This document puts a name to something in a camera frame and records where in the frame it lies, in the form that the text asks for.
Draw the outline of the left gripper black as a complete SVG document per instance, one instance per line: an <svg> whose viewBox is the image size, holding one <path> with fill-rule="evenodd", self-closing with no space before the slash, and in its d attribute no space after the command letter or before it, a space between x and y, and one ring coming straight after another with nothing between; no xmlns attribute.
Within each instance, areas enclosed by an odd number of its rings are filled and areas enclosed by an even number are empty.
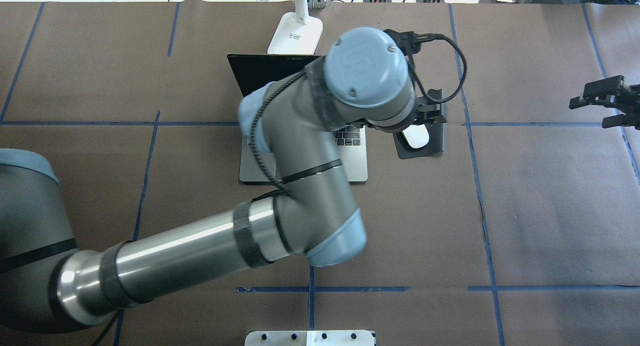
<svg viewBox="0 0 640 346"><path fill-rule="evenodd" d="M434 125L447 122L446 107L443 103L416 102L413 125Z"/></svg>

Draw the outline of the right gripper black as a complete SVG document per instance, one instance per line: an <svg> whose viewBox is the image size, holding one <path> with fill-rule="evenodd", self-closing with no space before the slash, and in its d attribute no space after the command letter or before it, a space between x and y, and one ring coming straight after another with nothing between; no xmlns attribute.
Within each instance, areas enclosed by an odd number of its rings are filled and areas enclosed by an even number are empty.
<svg viewBox="0 0 640 346"><path fill-rule="evenodd" d="M588 82L583 93L569 101L569 109L596 105L620 111L602 119L602 128L633 127L640 129L640 86L627 85L624 75Z"/></svg>

